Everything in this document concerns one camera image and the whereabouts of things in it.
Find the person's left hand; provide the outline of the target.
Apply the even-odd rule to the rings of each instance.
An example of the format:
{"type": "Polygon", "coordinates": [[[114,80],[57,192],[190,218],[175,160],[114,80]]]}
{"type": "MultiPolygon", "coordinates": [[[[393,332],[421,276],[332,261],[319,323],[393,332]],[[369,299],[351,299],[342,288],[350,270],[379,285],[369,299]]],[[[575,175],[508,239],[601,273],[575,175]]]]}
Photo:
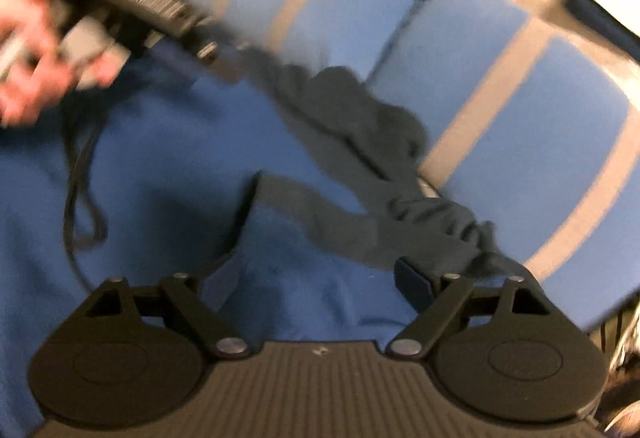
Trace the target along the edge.
{"type": "Polygon", "coordinates": [[[55,106],[79,82],[110,86],[128,56],[107,48],[80,63],[62,56],[47,0],[1,0],[1,40],[18,36],[26,57],[9,64],[1,80],[1,126],[35,124],[40,113],[55,106]]]}

